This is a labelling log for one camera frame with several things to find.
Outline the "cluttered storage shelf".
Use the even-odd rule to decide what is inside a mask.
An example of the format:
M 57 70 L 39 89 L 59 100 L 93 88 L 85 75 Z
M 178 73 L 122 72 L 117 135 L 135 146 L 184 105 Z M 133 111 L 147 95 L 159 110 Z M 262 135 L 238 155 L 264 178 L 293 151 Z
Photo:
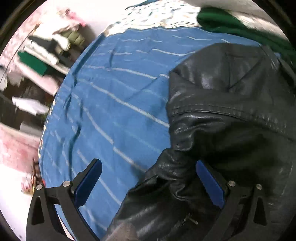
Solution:
M 39 135 L 61 83 L 86 48 L 87 24 L 70 9 L 40 7 L 17 21 L 1 51 L 1 123 Z

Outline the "blue striped bed sheet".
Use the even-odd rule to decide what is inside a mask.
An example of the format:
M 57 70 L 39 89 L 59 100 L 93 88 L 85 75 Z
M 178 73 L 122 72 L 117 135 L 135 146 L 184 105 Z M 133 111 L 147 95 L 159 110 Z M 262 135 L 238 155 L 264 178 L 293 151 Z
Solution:
M 99 240 L 105 240 L 129 190 L 171 146 L 166 110 L 170 72 L 220 43 L 269 47 L 200 27 L 129 28 L 100 35 L 64 79 L 39 148 L 41 175 L 46 188 L 58 187 L 93 159 L 101 161 L 99 180 L 79 207 Z

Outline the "green varsity jacket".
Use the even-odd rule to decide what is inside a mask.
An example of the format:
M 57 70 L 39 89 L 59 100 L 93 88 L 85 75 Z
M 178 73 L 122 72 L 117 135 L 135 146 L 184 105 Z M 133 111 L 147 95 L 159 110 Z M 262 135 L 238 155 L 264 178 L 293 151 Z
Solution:
M 269 46 L 295 67 L 295 49 L 277 25 L 254 15 L 215 7 L 201 8 L 197 22 L 204 30 L 227 33 Z

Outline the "black leather jacket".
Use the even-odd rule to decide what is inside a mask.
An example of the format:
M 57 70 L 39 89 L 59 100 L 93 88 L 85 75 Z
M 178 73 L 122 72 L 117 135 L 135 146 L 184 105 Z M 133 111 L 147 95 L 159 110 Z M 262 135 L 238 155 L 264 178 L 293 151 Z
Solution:
M 220 213 L 197 161 L 239 186 L 262 185 L 267 240 L 295 240 L 295 73 L 269 47 L 213 44 L 176 66 L 171 146 L 127 193 L 105 240 L 203 240 Z

